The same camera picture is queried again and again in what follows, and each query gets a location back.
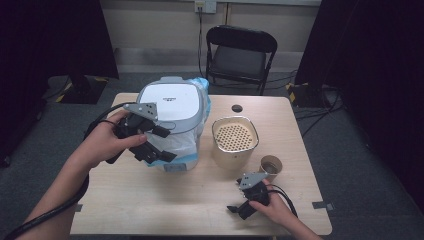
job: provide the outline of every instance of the black cable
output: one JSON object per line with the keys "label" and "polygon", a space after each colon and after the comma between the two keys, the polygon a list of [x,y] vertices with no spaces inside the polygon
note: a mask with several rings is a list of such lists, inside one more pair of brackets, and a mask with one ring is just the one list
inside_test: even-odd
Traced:
{"label": "black cable", "polygon": [[64,84],[63,84],[63,86],[59,89],[59,91],[57,91],[57,92],[55,92],[55,93],[53,93],[53,94],[51,94],[51,95],[49,95],[49,96],[47,96],[47,97],[45,97],[45,98],[43,98],[43,99],[44,99],[44,100],[50,99],[50,98],[52,98],[52,97],[56,96],[57,94],[59,94],[59,93],[63,92],[63,90],[65,90],[65,89],[66,89],[66,86],[68,85],[68,82],[69,82],[69,76],[66,78],[65,83],[64,83]]}
{"label": "black cable", "polygon": [[72,207],[74,204],[78,203],[78,201],[84,196],[84,194],[87,192],[88,189],[88,184],[89,184],[89,176],[87,175],[87,177],[85,178],[82,186],[80,187],[80,189],[78,190],[78,192],[75,194],[75,196],[73,196],[71,199],[67,200],[66,202],[64,202],[63,204],[59,205],[58,207],[50,210],[49,212],[46,212],[24,224],[22,224],[21,226],[17,227],[15,230],[13,230],[12,232],[10,232],[5,238],[4,240],[12,240],[12,239],[16,239],[17,237],[19,237],[20,235],[22,235],[23,233],[25,233],[26,231],[30,230],[31,228],[34,228],[38,225],[40,225],[41,223],[47,221],[48,219],[57,216],[58,214],[62,213],[63,211],[65,211],[66,209]]}
{"label": "black cable", "polygon": [[327,109],[327,112],[323,113],[321,117],[319,117],[314,123],[312,123],[311,126],[308,127],[308,129],[305,130],[305,132],[302,133],[302,138],[305,137],[305,135],[319,122],[321,119],[323,119],[325,116],[330,114],[330,112],[333,110],[334,106],[337,103],[337,100],[339,99],[340,92],[337,92],[336,100],[334,100],[333,104],[331,105],[330,109]]}
{"label": "black cable", "polygon": [[110,109],[104,111],[102,114],[99,115],[98,118],[96,118],[96,120],[94,120],[92,123],[90,123],[90,125],[87,128],[87,131],[84,134],[84,139],[91,133],[91,131],[93,131],[93,129],[97,126],[97,124],[100,123],[100,121],[102,121],[102,119],[104,117],[106,117],[109,113],[113,112],[114,110],[126,105],[126,104],[133,104],[135,102],[124,102],[118,105],[115,105],[113,107],[111,107]]}
{"label": "black cable", "polygon": [[203,12],[203,9],[201,7],[198,7],[197,10],[199,12],[199,45],[197,49],[197,60],[198,60],[200,75],[202,76],[202,78],[204,78],[201,64],[200,64],[200,60],[202,57],[202,12]]}

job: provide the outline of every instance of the white air fryer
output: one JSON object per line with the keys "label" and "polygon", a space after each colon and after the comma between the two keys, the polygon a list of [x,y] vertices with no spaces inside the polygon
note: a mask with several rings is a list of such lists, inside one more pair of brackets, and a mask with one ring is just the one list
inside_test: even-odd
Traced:
{"label": "white air fryer", "polygon": [[166,138],[146,133],[149,142],[161,151],[177,155],[170,163],[158,160],[146,163],[148,166],[166,172],[187,171],[196,166],[198,142],[210,107],[207,86],[207,80],[202,78],[162,77],[141,90],[137,102],[156,103],[155,123],[171,132]]}

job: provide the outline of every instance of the black chair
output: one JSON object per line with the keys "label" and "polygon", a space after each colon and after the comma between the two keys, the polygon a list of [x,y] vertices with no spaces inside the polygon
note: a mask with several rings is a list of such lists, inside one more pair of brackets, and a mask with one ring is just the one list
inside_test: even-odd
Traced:
{"label": "black chair", "polygon": [[[206,42],[206,78],[212,76],[214,83],[215,78],[222,78],[257,84],[263,95],[278,47],[273,36],[263,31],[219,25],[208,31]],[[214,54],[212,45],[217,46]]]}

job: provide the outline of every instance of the gray wall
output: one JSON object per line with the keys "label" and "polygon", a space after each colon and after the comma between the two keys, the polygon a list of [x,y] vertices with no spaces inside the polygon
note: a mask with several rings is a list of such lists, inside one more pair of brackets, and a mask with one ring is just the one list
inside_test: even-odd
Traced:
{"label": "gray wall", "polygon": [[[194,12],[193,1],[102,0],[101,4],[114,48],[144,49],[164,56],[184,52],[197,62],[199,16]],[[260,29],[278,41],[273,68],[295,69],[318,8],[317,4],[218,2],[215,14],[203,14],[202,51],[206,52],[206,32],[215,25],[227,23]]]}

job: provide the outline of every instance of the gray carpet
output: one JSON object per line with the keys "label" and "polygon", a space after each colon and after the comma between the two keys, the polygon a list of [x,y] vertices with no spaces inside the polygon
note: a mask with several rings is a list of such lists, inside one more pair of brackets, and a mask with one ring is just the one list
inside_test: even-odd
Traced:
{"label": "gray carpet", "polygon": [[[41,120],[0,169],[0,237],[18,226],[53,181],[66,158],[79,145],[88,124],[108,109],[116,94],[139,92],[161,76],[198,77],[198,73],[124,73],[111,80],[97,105],[58,104],[49,99]],[[264,95],[286,96],[290,73],[272,73]],[[61,88],[65,77],[50,79],[46,96]],[[219,81],[219,84],[233,82]],[[254,86],[210,86],[210,94],[257,95]],[[329,92],[330,101],[335,92]],[[336,107],[342,106],[338,100]],[[301,133],[322,109],[294,108]],[[424,218],[397,178],[367,148],[366,134],[343,107],[328,114],[304,136],[333,232],[324,239],[424,239]],[[72,236],[71,239],[184,239],[183,237]]]}

